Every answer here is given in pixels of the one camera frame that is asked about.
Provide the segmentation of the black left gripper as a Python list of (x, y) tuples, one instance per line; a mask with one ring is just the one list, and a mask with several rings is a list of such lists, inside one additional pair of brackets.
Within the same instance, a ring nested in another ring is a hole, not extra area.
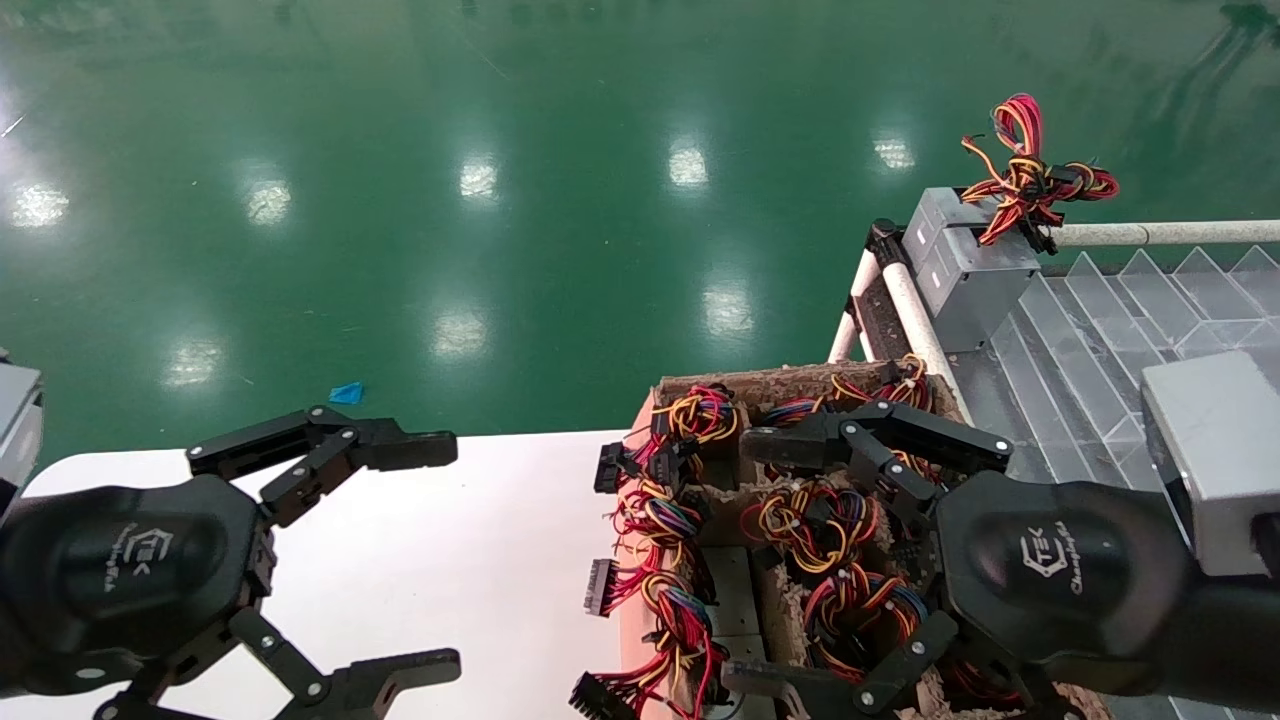
[(215, 477), (18, 500), (3, 521), (3, 697), (192, 682), (269, 594), (273, 543), (259, 503)]

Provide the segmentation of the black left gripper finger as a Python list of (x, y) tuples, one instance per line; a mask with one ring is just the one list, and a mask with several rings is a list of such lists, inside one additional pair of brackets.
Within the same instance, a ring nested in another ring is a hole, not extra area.
[[(273, 719), (384, 719), (402, 691), (456, 682), (457, 650), (430, 650), (370, 659), (323, 675), (259, 611), (230, 618), (230, 634), (291, 692)], [(159, 705), (175, 673), (143, 670), (124, 691), (99, 707), (95, 719), (215, 719)]]
[(392, 418), (355, 419), (328, 406), (291, 413), (188, 448), (193, 475), (232, 482), (282, 464), (260, 489), (260, 507), (275, 527), (289, 527), (356, 471), (443, 468), (458, 457), (451, 430), (408, 433)]

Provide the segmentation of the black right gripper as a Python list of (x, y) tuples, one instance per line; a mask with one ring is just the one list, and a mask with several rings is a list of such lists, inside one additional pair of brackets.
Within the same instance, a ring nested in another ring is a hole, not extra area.
[[(936, 523), (945, 600), (1005, 666), (1111, 694), (1158, 688), (1158, 644), (1198, 571), (1162, 495), (1010, 479), (995, 473), (1012, 454), (1004, 437), (887, 401), (751, 428), (740, 448), (762, 464), (844, 469), (911, 530)], [(897, 451), (983, 473), (943, 497)]]

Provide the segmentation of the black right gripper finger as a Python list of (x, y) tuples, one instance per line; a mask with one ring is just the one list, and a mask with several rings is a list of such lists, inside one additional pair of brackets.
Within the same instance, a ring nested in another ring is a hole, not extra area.
[(908, 692), (946, 653), (957, 633), (957, 623), (946, 612), (929, 615), (902, 647), (887, 653), (859, 683), (832, 671), (744, 660), (722, 665), (722, 685), (782, 701), (797, 719), (895, 719)]

